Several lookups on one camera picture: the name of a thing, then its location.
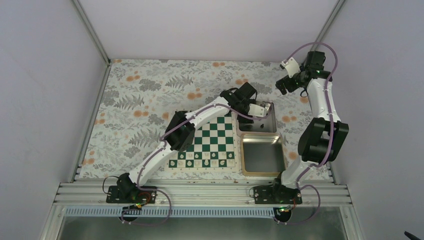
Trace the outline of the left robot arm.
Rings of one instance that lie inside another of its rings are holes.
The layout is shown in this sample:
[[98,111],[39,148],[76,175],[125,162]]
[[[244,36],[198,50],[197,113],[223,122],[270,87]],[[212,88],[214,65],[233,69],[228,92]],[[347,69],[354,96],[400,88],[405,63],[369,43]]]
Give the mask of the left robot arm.
[[210,120],[229,112],[248,120],[263,119],[266,110],[253,99],[256,94],[257,90],[247,82],[239,88],[222,91],[212,102],[197,110],[175,112],[157,148],[138,166],[117,178],[116,191],[112,191],[111,195],[128,203],[135,202],[142,192],[148,191],[144,185],[152,173],[172,155],[192,145],[196,130]]

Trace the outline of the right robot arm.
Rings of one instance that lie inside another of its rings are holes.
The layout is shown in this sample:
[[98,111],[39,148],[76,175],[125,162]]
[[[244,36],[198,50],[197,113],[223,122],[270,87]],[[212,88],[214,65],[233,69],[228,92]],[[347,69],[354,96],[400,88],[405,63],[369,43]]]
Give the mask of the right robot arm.
[[281,173],[281,184],[271,189],[278,204],[290,197],[290,190],[314,169],[336,159],[349,133],[349,126],[337,114],[332,94],[332,72],[324,69],[326,56],[321,51],[308,52],[298,64],[293,57],[281,63],[287,76],[278,80],[276,88],[283,94],[303,89],[307,94],[312,119],[298,141],[298,158]]

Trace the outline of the green white chess board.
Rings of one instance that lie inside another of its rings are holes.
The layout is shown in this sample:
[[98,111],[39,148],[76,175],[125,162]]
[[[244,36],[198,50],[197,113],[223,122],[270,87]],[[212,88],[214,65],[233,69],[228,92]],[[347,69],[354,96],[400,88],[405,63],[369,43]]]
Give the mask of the green white chess board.
[[236,172],[241,166],[237,151],[234,119],[228,112],[196,130],[192,144],[172,156],[164,169],[171,173]]

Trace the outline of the silver tin with pawns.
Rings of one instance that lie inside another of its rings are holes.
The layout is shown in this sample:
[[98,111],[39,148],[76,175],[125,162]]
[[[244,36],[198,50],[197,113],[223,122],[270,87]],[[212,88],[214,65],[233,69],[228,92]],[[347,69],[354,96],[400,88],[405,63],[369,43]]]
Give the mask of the silver tin with pawns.
[[256,104],[263,107],[266,110],[266,119],[253,120],[249,122],[249,119],[244,120],[237,116],[236,119],[236,132],[240,137],[245,133],[276,133],[276,114],[275,106],[269,101],[257,100]]

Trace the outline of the empty gold-rimmed tin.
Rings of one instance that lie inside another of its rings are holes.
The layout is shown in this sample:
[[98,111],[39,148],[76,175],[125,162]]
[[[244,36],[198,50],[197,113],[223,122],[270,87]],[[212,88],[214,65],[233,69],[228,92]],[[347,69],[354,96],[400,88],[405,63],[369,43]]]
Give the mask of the empty gold-rimmed tin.
[[245,133],[240,139],[241,170],[248,177],[277,177],[287,167],[281,135]]

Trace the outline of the floral table mat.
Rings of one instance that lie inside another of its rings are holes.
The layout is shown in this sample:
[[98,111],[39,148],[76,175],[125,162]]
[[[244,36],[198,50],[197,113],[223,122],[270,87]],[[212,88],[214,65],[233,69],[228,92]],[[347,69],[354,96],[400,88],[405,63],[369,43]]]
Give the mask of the floral table mat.
[[79,176],[129,172],[155,150],[174,112],[197,110],[244,83],[257,90],[259,100],[274,104],[276,131],[291,164],[313,117],[299,90],[282,95],[276,89],[285,75],[277,62],[115,59]]

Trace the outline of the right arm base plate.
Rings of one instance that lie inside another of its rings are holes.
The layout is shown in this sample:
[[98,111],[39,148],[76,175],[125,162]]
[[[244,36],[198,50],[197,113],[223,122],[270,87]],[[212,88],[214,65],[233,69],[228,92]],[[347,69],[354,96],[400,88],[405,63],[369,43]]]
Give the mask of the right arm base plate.
[[288,188],[283,185],[254,186],[253,198],[257,205],[289,205],[302,204],[302,194],[298,189]]

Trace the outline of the aluminium rail frame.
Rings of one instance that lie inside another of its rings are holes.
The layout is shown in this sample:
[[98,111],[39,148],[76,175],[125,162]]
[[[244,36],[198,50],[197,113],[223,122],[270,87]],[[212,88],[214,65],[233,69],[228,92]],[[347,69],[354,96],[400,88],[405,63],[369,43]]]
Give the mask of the aluminium rail frame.
[[[53,203],[55,205],[106,205],[106,188],[113,183],[107,181],[76,181],[61,183]],[[248,182],[181,182],[153,181],[152,185],[160,190],[155,205],[166,207],[171,202],[174,207],[252,207],[255,204],[252,184]],[[321,203],[323,207],[351,206],[346,185],[334,185],[331,182],[318,182],[312,188],[301,191],[302,206],[312,207]]]

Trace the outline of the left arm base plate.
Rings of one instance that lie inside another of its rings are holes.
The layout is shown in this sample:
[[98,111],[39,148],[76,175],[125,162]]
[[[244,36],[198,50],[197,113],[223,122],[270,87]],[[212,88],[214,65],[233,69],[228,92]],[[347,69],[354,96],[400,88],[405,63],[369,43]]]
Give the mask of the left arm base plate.
[[154,204],[156,201],[157,187],[143,186],[143,190],[134,187],[131,191],[125,193],[118,186],[110,186],[108,188],[108,196],[106,203],[108,204],[130,204],[145,205]]

